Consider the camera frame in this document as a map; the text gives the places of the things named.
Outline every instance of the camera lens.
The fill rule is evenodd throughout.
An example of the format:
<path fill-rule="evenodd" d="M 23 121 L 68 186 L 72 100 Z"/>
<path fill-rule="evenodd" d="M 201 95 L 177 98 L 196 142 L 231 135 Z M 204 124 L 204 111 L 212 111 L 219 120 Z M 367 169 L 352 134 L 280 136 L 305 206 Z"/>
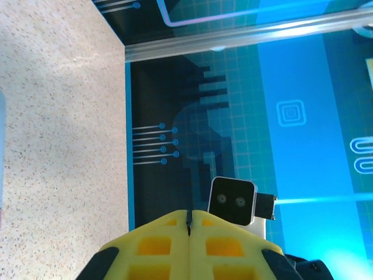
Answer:
<path fill-rule="evenodd" d="M 242 197 L 239 197 L 235 200 L 235 203 L 238 205 L 238 207 L 243 207 L 245 206 L 246 201 Z"/>
<path fill-rule="evenodd" d="M 218 200 L 218 202 L 220 202 L 220 203 L 226 203 L 226 201 L 227 201 L 227 197 L 224 195 L 224 194 L 219 194 L 218 196 L 217 196 L 217 200 Z"/>

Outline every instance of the dark blue stripe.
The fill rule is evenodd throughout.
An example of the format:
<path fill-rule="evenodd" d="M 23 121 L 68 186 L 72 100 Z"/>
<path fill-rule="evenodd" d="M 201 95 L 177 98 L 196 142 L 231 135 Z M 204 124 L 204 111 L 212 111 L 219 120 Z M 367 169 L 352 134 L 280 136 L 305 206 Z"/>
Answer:
<path fill-rule="evenodd" d="M 131 100 L 131 64 L 125 64 L 126 94 L 126 133 L 127 133 L 127 197 L 128 197 L 128 230 L 135 229 L 135 194 L 133 184 L 132 154 L 132 100 Z"/>

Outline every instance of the square cutout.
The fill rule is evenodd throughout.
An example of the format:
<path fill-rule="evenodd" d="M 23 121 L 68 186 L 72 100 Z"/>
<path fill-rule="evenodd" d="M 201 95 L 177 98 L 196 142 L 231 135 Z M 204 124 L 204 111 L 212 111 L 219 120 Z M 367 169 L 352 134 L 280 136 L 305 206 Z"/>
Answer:
<path fill-rule="evenodd" d="M 144 237 L 139 242 L 138 255 L 159 256 L 169 255 L 171 251 L 171 238 L 167 236 Z"/>
<path fill-rule="evenodd" d="M 206 254 L 209 256 L 243 257 L 241 243 L 233 237 L 210 237 L 206 241 Z"/>

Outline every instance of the speckled white surface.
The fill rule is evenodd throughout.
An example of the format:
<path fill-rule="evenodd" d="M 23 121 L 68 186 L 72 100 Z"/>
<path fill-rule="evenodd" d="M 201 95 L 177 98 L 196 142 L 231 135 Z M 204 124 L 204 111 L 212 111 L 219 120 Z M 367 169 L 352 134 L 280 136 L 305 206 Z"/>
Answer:
<path fill-rule="evenodd" d="M 74 279 L 127 231 L 124 47 L 90 0 L 0 1 L 0 279 Z"/>

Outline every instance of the yellow robot part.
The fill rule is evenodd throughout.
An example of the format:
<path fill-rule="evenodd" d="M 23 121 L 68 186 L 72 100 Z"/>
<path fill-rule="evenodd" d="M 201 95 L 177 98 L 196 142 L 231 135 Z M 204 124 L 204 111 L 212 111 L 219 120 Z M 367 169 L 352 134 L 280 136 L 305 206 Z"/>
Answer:
<path fill-rule="evenodd" d="M 262 250 L 283 255 L 279 246 L 207 212 L 192 216 L 190 235 L 180 210 L 107 243 L 100 252 L 117 253 L 103 279 L 276 280 Z"/>

